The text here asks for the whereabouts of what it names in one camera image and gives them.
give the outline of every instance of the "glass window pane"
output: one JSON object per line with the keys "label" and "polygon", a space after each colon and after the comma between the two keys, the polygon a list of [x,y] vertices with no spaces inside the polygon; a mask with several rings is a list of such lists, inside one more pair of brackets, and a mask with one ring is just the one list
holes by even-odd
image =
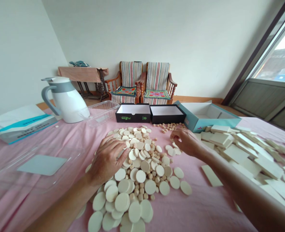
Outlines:
{"label": "glass window pane", "polygon": [[285,36],[253,78],[285,82]]}

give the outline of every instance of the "pink tablecloth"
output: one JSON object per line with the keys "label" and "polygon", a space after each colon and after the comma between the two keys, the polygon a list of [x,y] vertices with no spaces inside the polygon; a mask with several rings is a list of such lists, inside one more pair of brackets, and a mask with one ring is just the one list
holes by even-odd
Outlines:
{"label": "pink tablecloth", "polygon": [[[15,144],[6,145],[0,140],[0,165],[29,150],[36,144],[58,144],[84,148],[84,164],[73,175],[80,178],[91,163],[101,139],[107,132],[129,126],[140,127],[140,123],[117,123],[110,121],[95,129],[85,122],[66,124],[59,121]],[[263,138],[273,139],[285,145],[285,132],[257,118],[243,118],[239,124],[251,128]],[[170,132],[162,134],[158,127],[151,127],[152,138],[157,137],[157,144],[162,148],[170,144]],[[256,231],[249,220],[236,211],[231,196],[224,187],[213,188],[203,175],[200,166],[204,163],[184,153],[173,158],[172,167],[180,167],[193,190],[191,196],[185,196],[181,190],[171,188],[168,196],[155,195],[152,202],[154,216],[146,224],[146,231]],[[0,189],[0,231],[23,231],[41,215],[61,195],[57,187],[45,194]],[[87,231],[87,223],[92,214],[91,203],[82,217],[75,220],[69,231]]]}

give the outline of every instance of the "green logo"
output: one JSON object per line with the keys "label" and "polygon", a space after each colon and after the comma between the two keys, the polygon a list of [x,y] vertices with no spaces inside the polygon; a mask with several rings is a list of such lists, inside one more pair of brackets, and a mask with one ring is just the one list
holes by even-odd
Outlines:
{"label": "green logo", "polygon": [[122,119],[125,119],[125,120],[128,120],[128,119],[131,119],[129,117],[121,117]]}

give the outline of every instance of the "white wall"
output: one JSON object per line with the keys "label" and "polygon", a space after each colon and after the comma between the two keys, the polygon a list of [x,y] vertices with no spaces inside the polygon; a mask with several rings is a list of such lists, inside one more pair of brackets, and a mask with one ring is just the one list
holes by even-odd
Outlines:
{"label": "white wall", "polygon": [[0,0],[0,114],[43,102],[42,78],[67,62],[41,0]]}
{"label": "white wall", "polygon": [[67,61],[169,62],[176,95],[224,98],[284,0],[43,0]]}

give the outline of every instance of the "black box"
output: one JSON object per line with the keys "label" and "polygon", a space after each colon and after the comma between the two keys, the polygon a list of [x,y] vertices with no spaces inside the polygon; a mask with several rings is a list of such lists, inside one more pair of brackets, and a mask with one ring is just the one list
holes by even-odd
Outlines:
{"label": "black box", "polygon": [[183,123],[187,116],[177,105],[150,105],[152,124]]}
{"label": "black box", "polygon": [[116,111],[117,122],[145,122],[151,121],[150,105],[148,103],[122,103]]}

